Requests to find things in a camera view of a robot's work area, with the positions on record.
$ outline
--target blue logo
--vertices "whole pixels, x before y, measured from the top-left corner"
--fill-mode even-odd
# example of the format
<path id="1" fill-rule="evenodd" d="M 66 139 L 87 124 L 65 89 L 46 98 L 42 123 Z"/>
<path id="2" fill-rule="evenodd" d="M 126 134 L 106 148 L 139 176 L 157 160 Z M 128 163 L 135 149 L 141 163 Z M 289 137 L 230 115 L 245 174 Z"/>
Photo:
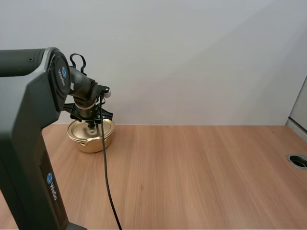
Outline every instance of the blue logo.
<path id="1" fill-rule="evenodd" d="M 66 77 L 66 75 L 67 75 L 67 71 L 66 71 L 64 66 L 62 67 L 62 75 L 63 75 L 63 77 Z"/>
<path id="2" fill-rule="evenodd" d="M 51 182 L 52 182 L 52 173 L 48 173 L 48 175 L 47 175 L 47 183 L 51 184 Z"/>

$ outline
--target pot handle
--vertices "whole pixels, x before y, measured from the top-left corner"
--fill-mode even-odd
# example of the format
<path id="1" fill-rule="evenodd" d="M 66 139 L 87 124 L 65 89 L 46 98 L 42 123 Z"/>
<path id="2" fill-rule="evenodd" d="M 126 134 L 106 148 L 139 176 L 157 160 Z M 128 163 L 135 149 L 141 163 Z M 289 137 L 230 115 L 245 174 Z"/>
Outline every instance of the pot handle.
<path id="1" fill-rule="evenodd" d="M 83 146 L 86 146 L 87 143 L 92 142 L 92 141 L 97 141 L 97 140 L 102 140 L 102 137 L 96 137 L 96 138 L 88 138 L 84 143 L 80 143 Z"/>

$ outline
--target gold pot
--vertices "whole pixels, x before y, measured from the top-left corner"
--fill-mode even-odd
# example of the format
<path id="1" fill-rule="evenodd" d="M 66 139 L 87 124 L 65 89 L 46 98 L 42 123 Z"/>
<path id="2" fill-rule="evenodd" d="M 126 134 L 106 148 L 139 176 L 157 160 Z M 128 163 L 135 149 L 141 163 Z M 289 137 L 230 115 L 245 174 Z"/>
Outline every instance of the gold pot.
<path id="1" fill-rule="evenodd" d="M 111 120 L 103 120 L 106 148 L 111 144 L 114 135 L 115 123 Z M 67 129 L 67 134 L 75 141 L 77 148 L 86 153 L 100 152 L 103 150 L 101 124 L 98 128 L 89 128 L 87 123 L 73 121 Z"/>

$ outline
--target wood grain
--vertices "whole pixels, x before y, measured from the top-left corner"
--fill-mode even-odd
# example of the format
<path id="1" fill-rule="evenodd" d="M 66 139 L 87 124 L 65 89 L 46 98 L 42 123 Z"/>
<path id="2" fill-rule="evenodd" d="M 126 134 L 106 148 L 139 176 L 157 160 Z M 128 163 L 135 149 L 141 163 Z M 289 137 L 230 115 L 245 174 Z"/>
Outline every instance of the wood grain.
<path id="1" fill-rule="evenodd" d="M 69 220 L 116 229 L 102 153 L 79 152 L 67 125 L 44 138 Z M 110 189 L 125 229 L 307 229 L 307 144 L 286 126 L 117 126 Z M 17 228 L 0 196 L 0 228 Z"/>

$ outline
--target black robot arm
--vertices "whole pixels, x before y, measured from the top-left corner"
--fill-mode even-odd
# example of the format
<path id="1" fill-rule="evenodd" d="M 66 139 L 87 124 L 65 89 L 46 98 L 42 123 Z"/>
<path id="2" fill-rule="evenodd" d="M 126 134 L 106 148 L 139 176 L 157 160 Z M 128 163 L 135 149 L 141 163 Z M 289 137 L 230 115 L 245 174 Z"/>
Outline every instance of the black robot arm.
<path id="1" fill-rule="evenodd" d="M 103 96 L 72 68 L 56 48 L 0 51 L 0 189 L 21 230 L 85 229 L 68 221 L 41 134 L 66 110 L 68 94 L 84 103 Z M 95 121 L 97 114 L 83 117 L 80 105 L 70 112 Z"/>

